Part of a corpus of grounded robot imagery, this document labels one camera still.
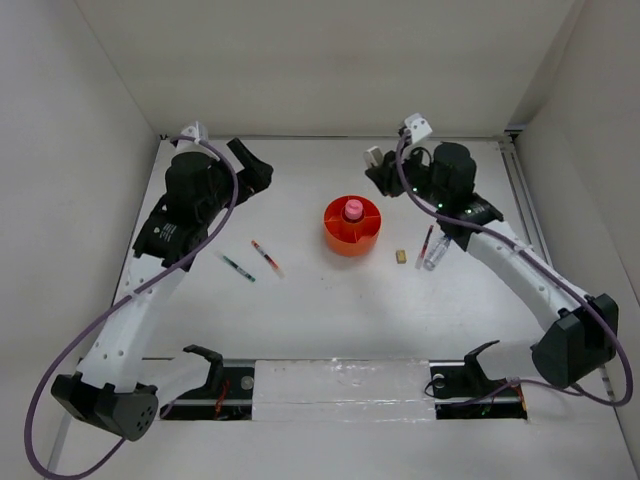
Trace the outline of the pink capped glue bottle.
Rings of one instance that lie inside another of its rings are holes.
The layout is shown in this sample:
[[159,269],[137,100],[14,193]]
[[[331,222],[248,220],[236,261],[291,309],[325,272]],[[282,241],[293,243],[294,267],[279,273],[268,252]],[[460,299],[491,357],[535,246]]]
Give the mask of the pink capped glue bottle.
[[364,205],[358,199],[348,199],[342,210],[345,221],[357,223],[364,217]]

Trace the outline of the pink white eraser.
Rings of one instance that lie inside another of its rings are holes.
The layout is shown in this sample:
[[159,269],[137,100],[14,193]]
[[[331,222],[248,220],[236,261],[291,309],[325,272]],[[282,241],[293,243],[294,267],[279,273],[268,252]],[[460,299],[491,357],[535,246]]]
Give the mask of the pink white eraser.
[[363,153],[364,161],[368,168],[377,167],[384,162],[384,154],[378,146],[373,146]]

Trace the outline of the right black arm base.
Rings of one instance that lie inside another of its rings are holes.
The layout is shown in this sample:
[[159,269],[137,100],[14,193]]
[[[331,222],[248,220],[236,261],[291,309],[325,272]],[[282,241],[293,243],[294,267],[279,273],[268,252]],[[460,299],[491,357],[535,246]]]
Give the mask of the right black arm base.
[[430,378],[424,394],[434,400],[437,420],[527,420],[520,386],[506,378],[489,379],[478,356],[498,343],[486,342],[466,353],[462,360],[430,360]]

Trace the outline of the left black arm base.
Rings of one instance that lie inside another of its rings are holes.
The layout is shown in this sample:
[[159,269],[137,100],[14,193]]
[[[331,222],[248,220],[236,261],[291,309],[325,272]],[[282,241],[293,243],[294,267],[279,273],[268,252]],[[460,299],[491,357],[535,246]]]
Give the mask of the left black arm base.
[[159,418],[173,421],[249,421],[252,419],[255,361],[225,359],[204,347],[183,349],[209,362],[205,383],[165,404]]

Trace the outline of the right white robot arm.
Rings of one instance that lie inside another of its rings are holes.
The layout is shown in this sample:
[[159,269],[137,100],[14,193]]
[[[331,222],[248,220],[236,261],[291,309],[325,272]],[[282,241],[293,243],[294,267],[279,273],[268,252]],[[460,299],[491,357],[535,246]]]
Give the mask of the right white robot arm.
[[433,152],[417,147],[403,164],[392,151],[369,149],[366,176],[390,197],[411,186],[433,206],[442,232],[492,270],[529,308],[544,332],[531,347],[533,364],[551,385],[566,388],[616,355],[618,306],[561,279],[519,240],[503,214],[475,191],[477,165],[461,144]]

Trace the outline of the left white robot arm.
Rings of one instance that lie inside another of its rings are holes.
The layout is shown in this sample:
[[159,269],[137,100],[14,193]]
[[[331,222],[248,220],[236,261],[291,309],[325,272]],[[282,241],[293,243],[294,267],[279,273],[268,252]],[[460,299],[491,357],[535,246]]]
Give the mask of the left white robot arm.
[[107,317],[75,373],[58,375],[51,388],[74,418],[127,441],[139,440],[180,396],[223,388],[223,357],[213,350],[189,345],[150,376],[143,357],[166,301],[210,242],[215,217],[266,190],[273,175],[239,138],[227,143],[239,172],[201,140],[181,135],[173,144],[166,191],[133,244],[125,303]]

